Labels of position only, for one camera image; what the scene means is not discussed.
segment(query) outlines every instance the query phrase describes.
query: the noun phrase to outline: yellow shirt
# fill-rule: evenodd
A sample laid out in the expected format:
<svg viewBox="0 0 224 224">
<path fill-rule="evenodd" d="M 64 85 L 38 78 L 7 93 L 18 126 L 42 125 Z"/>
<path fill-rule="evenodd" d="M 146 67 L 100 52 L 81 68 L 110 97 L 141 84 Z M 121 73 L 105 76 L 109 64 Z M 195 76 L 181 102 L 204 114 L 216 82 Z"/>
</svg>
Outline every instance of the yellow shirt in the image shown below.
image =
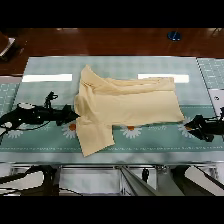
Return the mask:
<svg viewBox="0 0 224 224">
<path fill-rule="evenodd" d="M 76 131 L 84 156 L 114 144 L 112 125 L 136 126 L 184 120 L 173 78 L 114 80 L 91 68 L 81 72 L 75 100 Z"/>
</svg>

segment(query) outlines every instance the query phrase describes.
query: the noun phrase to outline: wooden floor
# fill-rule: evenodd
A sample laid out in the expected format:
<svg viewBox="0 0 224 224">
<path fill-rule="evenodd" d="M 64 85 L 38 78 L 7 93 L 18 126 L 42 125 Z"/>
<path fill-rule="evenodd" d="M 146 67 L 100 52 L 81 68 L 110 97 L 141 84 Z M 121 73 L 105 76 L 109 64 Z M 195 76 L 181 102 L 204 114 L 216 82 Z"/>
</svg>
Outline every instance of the wooden floor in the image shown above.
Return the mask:
<svg viewBox="0 0 224 224">
<path fill-rule="evenodd" d="M 167 33 L 178 30 L 182 40 Z M 31 56 L 148 55 L 224 58 L 224 30 L 215 28 L 26 28 L 7 29 L 21 49 L 0 62 L 0 75 L 22 75 Z"/>
</svg>

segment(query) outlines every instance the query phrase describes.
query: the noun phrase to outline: table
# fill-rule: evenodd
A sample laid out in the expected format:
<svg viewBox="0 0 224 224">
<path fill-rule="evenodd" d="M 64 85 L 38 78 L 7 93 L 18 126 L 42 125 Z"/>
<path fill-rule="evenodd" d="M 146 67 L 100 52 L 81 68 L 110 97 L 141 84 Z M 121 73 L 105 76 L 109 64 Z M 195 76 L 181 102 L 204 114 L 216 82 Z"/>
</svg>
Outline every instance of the table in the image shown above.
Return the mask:
<svg viewBox="0 0 224 224">
<path fill-rule="evenodd" d="M 189 83 L 177 83 L 176 93 L 186 121 L 196 114 L 214 116 L 214 109 L 198 61 L 194 57 L 148 56 L 63 56 L 31 57 L 26 75 L 72 74 L 71 82 L 38 82 L 20 84 L 15 102 L 43 105 L 46 95 L 54 91 L 59 98 L 54 108 L 74 104 L 80 72 L 85 64 L 101 77 L 136 79 L 138 74 L 188 74 Z M 66 164 L 181 164 L 224 161 L 221 136 L 212 143 L 193 138 L 181 124 L 159 124 L 140 127 L 141 135 L 124 136 L 114 127 L 115 145 L 86 158 L 77 137 L 66 138 L 66 126 L 51 122 L 42 130 L 4 136 L 0 147 L 1 162 Z"/>
</svg>

